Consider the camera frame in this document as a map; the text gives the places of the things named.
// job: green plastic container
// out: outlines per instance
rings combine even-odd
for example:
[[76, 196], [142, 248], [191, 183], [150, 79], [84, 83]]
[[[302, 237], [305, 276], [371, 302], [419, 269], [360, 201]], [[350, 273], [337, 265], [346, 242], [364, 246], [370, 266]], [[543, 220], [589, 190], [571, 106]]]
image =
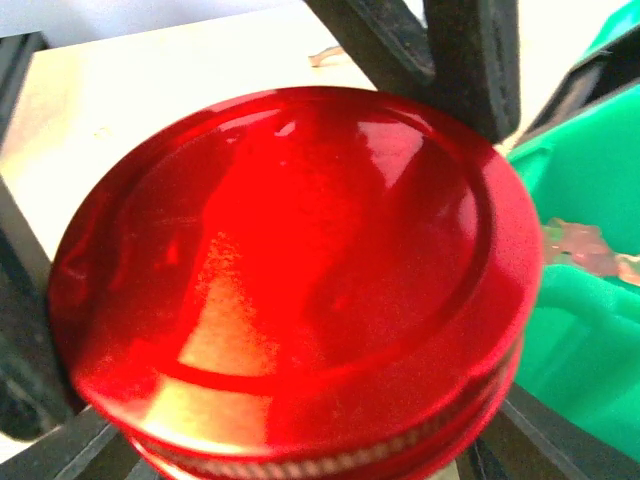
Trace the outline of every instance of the green plastic container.
[[[623, 10], [640, 12], [640, 2], [632, 4]], [[611, 40], [611, 22], [602, 38]], [[640, 84], [533, 138], [509, 160], [541, 223], [559, 217], [597, 225], [614, 251], [640, 254]], [[640, 461], [640, 288], [547, 267], [516, 382]]]

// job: metallic red cap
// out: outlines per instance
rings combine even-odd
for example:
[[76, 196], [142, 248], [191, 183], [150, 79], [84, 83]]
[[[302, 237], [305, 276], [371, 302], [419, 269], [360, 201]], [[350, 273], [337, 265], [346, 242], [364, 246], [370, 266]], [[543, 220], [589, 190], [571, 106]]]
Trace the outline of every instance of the metallic red cap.
[[538, 220], [487, 141], [345, 88], [201, 110], [122, 159], [57, 253], [78, 392], [172, 478], [424, 478], [513, 379]]

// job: red lid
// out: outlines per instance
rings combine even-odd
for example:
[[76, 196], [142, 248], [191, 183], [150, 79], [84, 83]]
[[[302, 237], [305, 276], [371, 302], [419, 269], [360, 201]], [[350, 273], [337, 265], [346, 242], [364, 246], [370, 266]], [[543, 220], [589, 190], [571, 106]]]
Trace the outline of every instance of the red lid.
[[541, 264], [526, 191], [477, 134], [294, 88], [120, 161], [65, 233], [49, 305], [79, 393], [167, 475], [413, 478], [498, 408]]

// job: shiny red surface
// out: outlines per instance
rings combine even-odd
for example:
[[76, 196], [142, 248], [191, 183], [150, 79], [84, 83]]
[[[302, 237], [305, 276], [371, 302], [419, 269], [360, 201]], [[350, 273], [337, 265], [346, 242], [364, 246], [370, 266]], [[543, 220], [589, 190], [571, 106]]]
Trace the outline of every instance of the shiny red surface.
[[499, 406], [541, 264], [478, 135], [382, 93], [284, 89], [120, 161], [49, 306], [80, 394], [165, 474], [409, 479]]

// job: red object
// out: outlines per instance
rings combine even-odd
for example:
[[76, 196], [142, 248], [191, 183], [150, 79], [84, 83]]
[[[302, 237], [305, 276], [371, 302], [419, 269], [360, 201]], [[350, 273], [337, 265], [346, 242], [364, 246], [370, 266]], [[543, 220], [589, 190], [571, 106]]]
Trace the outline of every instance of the red object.
[[539, 230], [506, 161], [446, 115], [264, 92], [100, 181], [51, 323], [79, 393], [169, 477], [423, 479], [506, 395]]

